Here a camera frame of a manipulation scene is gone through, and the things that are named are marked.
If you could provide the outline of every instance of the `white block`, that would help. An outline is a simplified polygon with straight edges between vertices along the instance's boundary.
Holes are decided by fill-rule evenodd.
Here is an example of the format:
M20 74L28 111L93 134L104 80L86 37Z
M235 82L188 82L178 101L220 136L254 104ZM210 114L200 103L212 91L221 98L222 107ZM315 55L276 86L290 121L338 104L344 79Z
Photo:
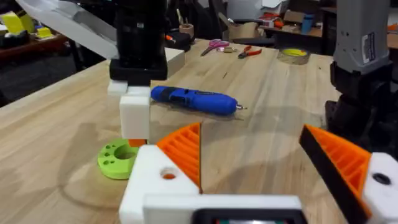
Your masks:
M190 224L201 208L252 208L301 210L293 195L148 195L144 200L145 224Z
M387 176L391 184L376 181L375 174ZM373 223L398 222L398 162L390 155L372 153L363 199L372 211Z
M164 179L164 173L171 173L175 178ZM119 208L120 222L144 223L146 195L198 194L199 188L157 146L141 146Z
M119 108L122 138L149 139L150 87L128 87Z
M183 50L165 48L167 59L167 78L174 75L185 65L185 53Z
M121 96L127 93L127 82L109 80L108 95L109 96Z

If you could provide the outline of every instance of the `yellow tape roll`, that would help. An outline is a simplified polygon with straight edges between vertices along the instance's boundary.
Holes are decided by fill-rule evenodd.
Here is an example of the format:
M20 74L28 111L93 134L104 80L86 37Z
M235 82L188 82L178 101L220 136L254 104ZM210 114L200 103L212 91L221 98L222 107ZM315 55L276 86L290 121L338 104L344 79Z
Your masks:
M302 49L280 49L277 59L291 65L304 65L310 59L310 53Z

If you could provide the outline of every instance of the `white 3d printed part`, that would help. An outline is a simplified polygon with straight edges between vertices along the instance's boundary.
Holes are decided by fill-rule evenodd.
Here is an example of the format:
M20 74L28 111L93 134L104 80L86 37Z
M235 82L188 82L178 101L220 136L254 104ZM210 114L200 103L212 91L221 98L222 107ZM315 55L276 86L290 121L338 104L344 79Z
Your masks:
M121 224L144 223L146 195L198 195L199 188L155 145L140 147L119 208Z

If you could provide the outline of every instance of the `sticker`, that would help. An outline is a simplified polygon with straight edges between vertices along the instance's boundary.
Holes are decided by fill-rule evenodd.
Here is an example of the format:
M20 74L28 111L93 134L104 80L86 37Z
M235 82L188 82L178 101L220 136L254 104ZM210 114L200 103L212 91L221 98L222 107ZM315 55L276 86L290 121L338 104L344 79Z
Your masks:
M215 95L215 94L219 94L219 93L212 93L212 92L205 92L205 91L196 91L195 94L196 95Z
M362 36L362 59L363 63L369 63L376 58L374 49L374 32Z

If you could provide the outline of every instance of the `orange 3d printed part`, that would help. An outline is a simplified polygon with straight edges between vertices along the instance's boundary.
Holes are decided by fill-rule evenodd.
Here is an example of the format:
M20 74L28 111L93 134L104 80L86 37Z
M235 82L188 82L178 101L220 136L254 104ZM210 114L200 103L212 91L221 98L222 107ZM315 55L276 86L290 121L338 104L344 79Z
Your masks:
M305 125L300 144L317 168L348 223L366 220L370 209L362 201L371 153L328 131Z
M200 188L200 123L183 127L156 145Z

